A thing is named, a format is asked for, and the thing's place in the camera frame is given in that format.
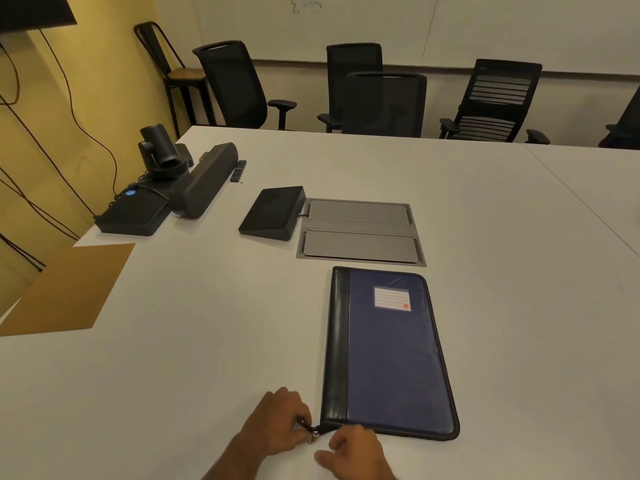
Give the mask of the black touch panel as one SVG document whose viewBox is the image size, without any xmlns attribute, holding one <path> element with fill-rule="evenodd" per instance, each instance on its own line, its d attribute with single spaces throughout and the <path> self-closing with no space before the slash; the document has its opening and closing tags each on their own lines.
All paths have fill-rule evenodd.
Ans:
<svg viewBox="0 0 640 480">
<path fill-rule="evenodd" d="M 263 189 L 238 231 L 241 235 L 290 241 L 305 201 L 302 186 Z"/>
</svg>

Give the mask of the metal chair with wooden seat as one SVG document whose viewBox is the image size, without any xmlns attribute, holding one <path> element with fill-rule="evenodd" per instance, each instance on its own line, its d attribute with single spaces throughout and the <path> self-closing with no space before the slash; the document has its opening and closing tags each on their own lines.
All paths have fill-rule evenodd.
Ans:
<svg viewBox="0 0 640 480">
<path fill-rule="evenodd" d="M 191 88 L 196 89 L 200 96 L 204 113 L 208 121 L 207 124 L 209 126 L 217 126 L 218 123 L 214 114 L 214 106 L 209 90 L 209 83 L 203 69 L 186 67 L 176 49 L 174 49 L 171 42 L 165 35 L 164 30 L 162 30 L 156 22 L 148 21 L 136 24 L 133 27 L 133 31 L 163 76 L 164 89 L 172 115 L 173 128 L 176 137 L 179 139 L 181 134 L 175 110 L 175 103 L 172 96 L 172 90 L 174 89 L 178 89 L 180 91 L 191 126 L 198 125 L 191 98 Z M 164 48 L 158 38 L 158 34 L 160 34 L 164 40 L 164 45 L 171 50 L 175 60 L 177 61 L 178 65 L 175 68 L 170 64 L 167 55 L 164 52 Z"/>
</svg>

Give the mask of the black box with blue light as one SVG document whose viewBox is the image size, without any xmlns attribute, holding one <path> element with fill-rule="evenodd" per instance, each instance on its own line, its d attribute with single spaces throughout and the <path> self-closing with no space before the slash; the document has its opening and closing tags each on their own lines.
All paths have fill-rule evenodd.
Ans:
<svg viewBox="0 0 640 480">
<path fill-rule="evenodd" d="M 128 186 L 105 212 L 94 217 L 95 225 L 102 233 L 152 236 L 171 213 L 171 186 L 172 182 L 158 180 Z"/>
</svg>

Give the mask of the person's left hand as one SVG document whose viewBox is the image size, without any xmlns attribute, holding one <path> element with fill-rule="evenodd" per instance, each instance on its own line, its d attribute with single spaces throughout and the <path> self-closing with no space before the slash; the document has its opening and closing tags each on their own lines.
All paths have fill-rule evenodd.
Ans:
<svg viewBox="0 0 640 480">
<path fill-rule="evenodd" d="M 268 456 L 292 451 L 301 445 L 280 443 L 280 388 L 265 393 L 240 432 L 263 437 L 269 444 Z"/>
</svg>

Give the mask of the white whiteboard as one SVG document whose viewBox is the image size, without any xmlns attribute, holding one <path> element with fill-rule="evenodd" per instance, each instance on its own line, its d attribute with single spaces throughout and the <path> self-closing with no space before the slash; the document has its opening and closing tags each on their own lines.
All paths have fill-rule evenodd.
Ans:
<svg viewBox="0 0 640 480">
<path fill-rule="evenodd" d="M 326 46 L 378 43 L 386 64 L 640 76 L 640 0 L 192 0 L 206 43 L 265 61 L 325 62 Z"/>
</svg>

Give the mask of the black mesh office chair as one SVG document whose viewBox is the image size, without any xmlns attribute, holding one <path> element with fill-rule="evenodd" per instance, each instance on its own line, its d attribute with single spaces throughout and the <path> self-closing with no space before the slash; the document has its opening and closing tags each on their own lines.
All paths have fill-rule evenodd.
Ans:
<svg viewBox="0 0 640 480">
<path fill-rule="evenodd" d="M 287 113 L 297 103 L 284 99 L 267 101 L 260 79 L 244 42 L 222 41 L 192 50 L 202 65 L 226 126 L 260 129 L 268 107 L 278 110 L 278 129 L 286 129 Z"/>
<path fill-rule="evenodd" d="M 427 77 L 420 73 L 348 74 L 341 133 L 420 138 L 427 88 Z"/>
<path fill-rule="evenodd" d="M 341 130 L 346 78 L 355 72 L 382 72 L 383 55 L 377 43 L 345 43 L 326 47 L 329 110 L 317 116 L 326 133 Z"/>
</svg>

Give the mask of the brown cardboard sheet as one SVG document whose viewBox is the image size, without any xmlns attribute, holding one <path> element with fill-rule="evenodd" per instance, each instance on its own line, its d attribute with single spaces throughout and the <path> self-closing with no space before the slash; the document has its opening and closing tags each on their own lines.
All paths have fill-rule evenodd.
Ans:
<svg viewBox="0 0 640 480">
<path fill-rule="evenodd" d="M 0 324 L 0 337 L 92 328 L 133 249 L 80 246 L 56 255 Z"/>
</svg>

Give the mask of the black slatted office chair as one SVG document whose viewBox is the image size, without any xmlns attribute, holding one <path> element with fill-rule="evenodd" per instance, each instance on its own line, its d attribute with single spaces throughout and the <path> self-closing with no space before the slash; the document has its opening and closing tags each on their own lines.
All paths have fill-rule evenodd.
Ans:
<svg viewBox="0 0 640 480">
<path fill-rule="evenodd" d="M 512 143 L 529 112 L 542 65 L 477 59 L 455 119 L 440 119 L 440 139 Z"/>
</svg>

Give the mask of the person's left forearm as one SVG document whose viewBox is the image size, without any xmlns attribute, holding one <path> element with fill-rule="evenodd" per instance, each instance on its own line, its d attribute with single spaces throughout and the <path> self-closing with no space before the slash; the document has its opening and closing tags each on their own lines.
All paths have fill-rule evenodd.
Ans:
<svg viewBox="0 0 640 480">
<path fill-rule="evenodd" d="M 268 446 L 261 436 L 236 434 L 201 480 L 255 480 Z"/>
</svg>

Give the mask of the black speaker bar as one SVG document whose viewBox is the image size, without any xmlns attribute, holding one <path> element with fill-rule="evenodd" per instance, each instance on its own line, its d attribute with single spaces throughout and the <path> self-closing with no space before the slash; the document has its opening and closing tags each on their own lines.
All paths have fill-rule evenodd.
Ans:
<svg viewBox="0 0 640 480">
<path fill-rule="evenodd" d="M 234 143 L 222 143 L 205 152 L 189 173 L 172 186 L 168 208 L 187 219 L 199 219 L 230 178 L 239 156 Z"/>
</svg>

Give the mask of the person's right hand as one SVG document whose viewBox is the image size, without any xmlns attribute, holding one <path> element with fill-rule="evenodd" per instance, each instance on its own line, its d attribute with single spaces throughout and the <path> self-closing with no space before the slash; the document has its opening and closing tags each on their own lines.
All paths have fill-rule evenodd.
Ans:
<svg viewBox="0 0 640 480">
<path fill-rule="evenodd" d="M 335 477 L 337 480 L 397 480 L 375 432 L 361 425 L 338 429 L 329 441 L 328 451 L 345 453 L 350 458 L 350 477 Z"/>
</svg>

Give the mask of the blue zip folder black spine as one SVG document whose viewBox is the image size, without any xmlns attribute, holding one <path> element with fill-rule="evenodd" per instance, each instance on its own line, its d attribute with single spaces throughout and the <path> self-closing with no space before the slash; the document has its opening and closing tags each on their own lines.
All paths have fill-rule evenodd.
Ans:
<svg viewBox="0 0 640 480">
<path fill-rule="evenodd" d="M 460 434 L 426 280 L 332 270 L 321 414 L 315 437 L 345 425 L 452 441 Z"/>
</svg>

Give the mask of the black wall screen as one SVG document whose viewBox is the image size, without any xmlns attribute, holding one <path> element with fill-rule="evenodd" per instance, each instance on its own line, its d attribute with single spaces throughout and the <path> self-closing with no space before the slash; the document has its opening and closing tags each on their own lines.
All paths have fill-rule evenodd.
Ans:
<svg viewBox="0 0 640 480">
<path fill-rule="evenodd" d="M 0 0 L 0 34 L 76 24 L 68 0 Z"/>
</svg>

